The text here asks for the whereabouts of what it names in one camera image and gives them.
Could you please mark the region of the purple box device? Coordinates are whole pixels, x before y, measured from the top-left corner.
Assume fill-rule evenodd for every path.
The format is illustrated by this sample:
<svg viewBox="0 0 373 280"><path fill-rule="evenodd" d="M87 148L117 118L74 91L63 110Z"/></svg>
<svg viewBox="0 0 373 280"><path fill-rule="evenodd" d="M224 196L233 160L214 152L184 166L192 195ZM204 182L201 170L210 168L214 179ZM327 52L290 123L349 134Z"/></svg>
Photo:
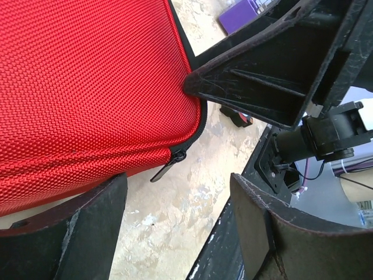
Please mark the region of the purple box device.
<svg viewBox="0 0 373 280"><path fill-rule="evenodd" d="M225 34L230 35L256 19L272 2L272 0L227 1L228 7L217 20Z"/></svg>

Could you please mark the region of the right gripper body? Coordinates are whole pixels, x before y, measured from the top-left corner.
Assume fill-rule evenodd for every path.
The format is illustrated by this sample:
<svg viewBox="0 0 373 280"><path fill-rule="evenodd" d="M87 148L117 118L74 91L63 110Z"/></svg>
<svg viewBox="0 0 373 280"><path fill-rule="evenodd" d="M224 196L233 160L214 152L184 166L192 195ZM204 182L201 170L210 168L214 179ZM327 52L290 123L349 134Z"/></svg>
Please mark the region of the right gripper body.
<svg viewBox="0 0 373 280"><path fill-rule="evenodd" d="M333 58L313 104L328 111L342 102L350 86L372 91L372 1L352 1L335 40Z"/></svg>

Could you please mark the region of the brown owl toy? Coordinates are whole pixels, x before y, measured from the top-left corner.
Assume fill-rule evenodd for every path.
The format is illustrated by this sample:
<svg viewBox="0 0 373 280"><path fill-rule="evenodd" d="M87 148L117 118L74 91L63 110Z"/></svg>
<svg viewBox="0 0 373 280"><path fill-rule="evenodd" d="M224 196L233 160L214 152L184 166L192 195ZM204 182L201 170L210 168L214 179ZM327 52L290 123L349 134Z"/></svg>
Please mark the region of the brown owl toy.
<svg viewBox="0 0 373 280"><path fill-rule="evenodd" d="M238 128L246 128L254 123L254 119L247 114L243 114L239 111L232 110L226 106L220 107L220 112L234 123Z"/></svg>

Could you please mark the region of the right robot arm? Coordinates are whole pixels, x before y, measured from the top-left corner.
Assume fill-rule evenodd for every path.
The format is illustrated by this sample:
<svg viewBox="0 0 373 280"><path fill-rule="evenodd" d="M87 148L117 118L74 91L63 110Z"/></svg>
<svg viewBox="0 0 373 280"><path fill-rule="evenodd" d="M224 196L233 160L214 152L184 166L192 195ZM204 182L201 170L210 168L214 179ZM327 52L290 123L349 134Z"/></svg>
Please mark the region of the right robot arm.
<svg viewBox="0 0 373 280"><path fill-rule="evenodd" d="M322 56L311 99L317 113L295 131L281 132L275 147L290 163L350 158L355 146L372 139L372 107L366 101L342 104L352 86L372 91L372 1L320 1L297 26L321 32L305 44L311 62Z"/></svg>

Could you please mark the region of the red medicine kit case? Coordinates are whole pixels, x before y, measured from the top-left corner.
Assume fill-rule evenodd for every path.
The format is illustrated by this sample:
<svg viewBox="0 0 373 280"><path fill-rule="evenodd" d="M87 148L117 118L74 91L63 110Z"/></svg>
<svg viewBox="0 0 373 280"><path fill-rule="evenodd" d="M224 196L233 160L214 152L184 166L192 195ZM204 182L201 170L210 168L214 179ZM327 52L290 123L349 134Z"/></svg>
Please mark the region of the red medicine kit case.
<svg viewBox="0 0 373 280"><path fill-rule="evenodd" d="M170 1L2 1L1 215L185 155L186 44Z"/></svg>

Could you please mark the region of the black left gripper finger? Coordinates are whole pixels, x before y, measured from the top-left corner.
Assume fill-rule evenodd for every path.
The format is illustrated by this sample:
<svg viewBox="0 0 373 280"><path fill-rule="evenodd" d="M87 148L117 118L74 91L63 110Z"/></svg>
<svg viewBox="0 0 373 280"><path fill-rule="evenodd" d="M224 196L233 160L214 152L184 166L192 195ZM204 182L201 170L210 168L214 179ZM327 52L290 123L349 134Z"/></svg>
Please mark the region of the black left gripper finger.
<svg viewBox="0 0 373 280"><path fill-rule="evenodd" d="M322 56L306 57L314 33L297 23L320 1L273 1L256 19L203 54L184 80L189 95L291 129L312 103Z"/></svg>
<svg viewBox="0 0 373 280"><path fill-rule="evenodd" d="M108 279L128 181L117 175L1 230L1 279Z"/></svg>
<svg viewBox="0 0 373 280"><path fill-rule="evenodd" d="M372 230L310 215L231 174L248 279L372 279Z"/></svg>

